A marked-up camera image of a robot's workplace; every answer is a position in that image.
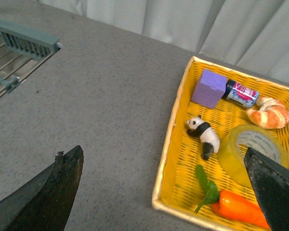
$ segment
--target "woven basket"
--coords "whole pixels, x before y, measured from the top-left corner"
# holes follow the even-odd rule
[[[254,225],[232,221],[214,214],[210,206],[203,206],[194,213],[204,193],[195,176],[197,164],[202,164],[210,180],[218,189],[240,194],[257,203],[252,189],[235,183],[220,167],[217,155],[209,161],[200,157],[202,144],[186,133],[186,121],[202,115],[209,122],[220,140],[236,126],[251,124],[246,110],[229,101],[220,100],[214,110],[190,102],[194,87],[203,69],[211,70],[238,81],[248,88],[257,90],[261,96],[280,99],[289,109],[289,88],[211,62],[192,57],[189,61],[171,113],[161,161],[152,195],[153,208],[193,222],[199,226],[217,231],[262,231]],[[279,139],[289,154],[289,123],[282,129],[269,130]]]

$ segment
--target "carrot leaves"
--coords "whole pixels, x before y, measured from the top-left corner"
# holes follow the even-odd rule
[[[196,177],[199,180],[200,186],[205,193],[205,198],[200,202],[195,212],[198,213],[203,205],[210,205],[218,202],[219,192],[216,184],[213,181],[208,181],[206,172],[202,165],[196,166]]]

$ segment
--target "toy carrot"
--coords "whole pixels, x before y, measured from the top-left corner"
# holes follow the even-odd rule
[[[227,190],[218,191],[216,184],[211,180],[208,181],[202,165],[196,166],[196,177],[206,194],[195,210],[196,213],[203,205],[211,205],[213,212],[221,217],[246,222],[266,229],[270,228],[263,212],[257,205],[233,192]]]

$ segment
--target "purple sponge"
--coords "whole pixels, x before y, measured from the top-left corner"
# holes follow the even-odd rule
[[[191,101],[213,109],[226,91],[227,78],[204,69],[192,95]]]

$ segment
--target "panda figurine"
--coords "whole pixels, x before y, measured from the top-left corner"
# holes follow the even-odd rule
[[[212,153],[217,153],[220,148],[220,140],[210,124],[201,119],[201,116],[191,118],[187,125],[187,134],[193,137],[200,137],[202,142],[201,158],[208,160]]]

